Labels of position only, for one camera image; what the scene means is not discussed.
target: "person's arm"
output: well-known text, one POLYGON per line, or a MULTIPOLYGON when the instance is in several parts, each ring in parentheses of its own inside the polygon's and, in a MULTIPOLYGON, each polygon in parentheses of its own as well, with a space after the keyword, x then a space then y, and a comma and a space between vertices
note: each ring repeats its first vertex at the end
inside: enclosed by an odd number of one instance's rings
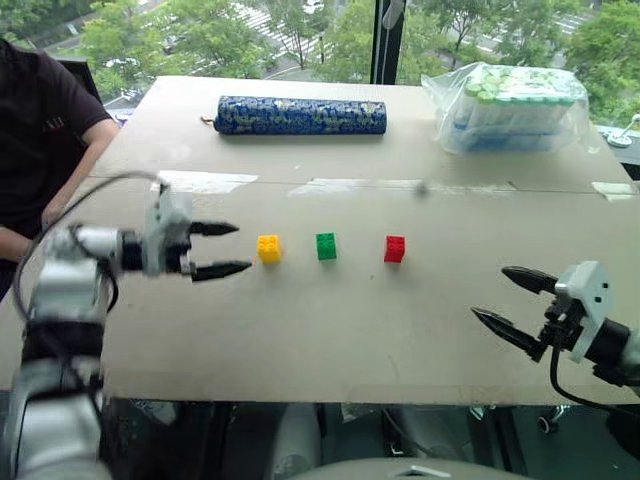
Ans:
POLYGON ((118 126, 113 120, 101 120, 90 127, 82 140, 88 145, 80 163, 73 171, 67 182, 58 190, 58 193, 51 199, 42 212, 42 227, 46 227, 53 220, 58 218, 65 205, 77 190, 82 181, 89 175, 91 169, 96 164, 102 152, 109 146, 111 140, 118 133, 118 126))
POLYGON ((0 226, 0 259, 18 263, 30 244, 27 237, 0 226))

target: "white table surface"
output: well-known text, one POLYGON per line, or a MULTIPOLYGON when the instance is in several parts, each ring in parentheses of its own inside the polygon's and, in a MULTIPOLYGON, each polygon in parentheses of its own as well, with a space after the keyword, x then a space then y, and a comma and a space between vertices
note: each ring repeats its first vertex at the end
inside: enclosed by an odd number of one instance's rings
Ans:
MULTIPOLYGON (((110 395, 254 401, 553 404, 540 365, 469 311, 486 307, 531 334, 550 297, 500 274, 506 265, 561 273, 604 262, 610 317, 638 326, 640 201, 606 198, 592 182, 630 184, 594 133, 556 154, 449 155, 433 140, 434 108, 419 87, 163 77, 93 172, 170 174, 195 190, 201 219, 241 230, 195 242, 195 258, 252 259, 278 234, 282 263, 225 280, 121 281, 103 364, 110 395), (220 95, 383 100, 384 136, 223 137, 200 116, 220 95), (424 182, 427 194, 416 185, 424 182), (338 259, 318 262, 316 233, 335 232, 338 259), (384 264, 386 234, 404 235, 400 266, 384 264)), ((94 184, 89 179, 83 188, 94 184)), ((142 228, 152 194, 127 181, 74 219, 142 228)), ((0 306, 0 387, 19 363, 20 325, 0 306)), ((561 383, 603 402, 634 402, 588 362, 561 362, 561 383)))

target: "plastic bag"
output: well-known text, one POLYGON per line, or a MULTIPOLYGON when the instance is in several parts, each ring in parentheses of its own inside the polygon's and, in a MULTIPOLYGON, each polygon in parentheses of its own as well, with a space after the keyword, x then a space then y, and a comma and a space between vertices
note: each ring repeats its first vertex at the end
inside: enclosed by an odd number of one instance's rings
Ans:
POLYGON ((565 70, 473 63, 422 85, 454 153, 550 152, 589 133, 587 91, 565 70))

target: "blue patterned wrapping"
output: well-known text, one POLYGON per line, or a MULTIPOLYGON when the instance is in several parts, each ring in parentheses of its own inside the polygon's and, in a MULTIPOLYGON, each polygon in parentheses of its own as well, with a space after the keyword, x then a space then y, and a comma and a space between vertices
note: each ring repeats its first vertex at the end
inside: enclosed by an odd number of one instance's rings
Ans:
POLYGON ((384 102, 220 97, 214 128, 229 135, 382 134, 384 102))

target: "lego brick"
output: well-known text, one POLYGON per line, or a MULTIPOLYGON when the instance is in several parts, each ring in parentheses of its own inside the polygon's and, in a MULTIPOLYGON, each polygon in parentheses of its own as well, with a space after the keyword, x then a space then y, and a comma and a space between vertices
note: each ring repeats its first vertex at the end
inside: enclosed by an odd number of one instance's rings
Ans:
POLYGON ((401 263, 405 252, 404 237, 398 235, 387 235, 387 248, 384 254, 384 261, 390 263, 401 263))
POLYGON ((318 250, 318 260, 337 258, 335 235, 333 233, 316 234, 316 249, 318 250))
POLYGON ((258 237, 258 256, 263 263, 276 263, 282 259, 282 246, 278 235, 258 237))

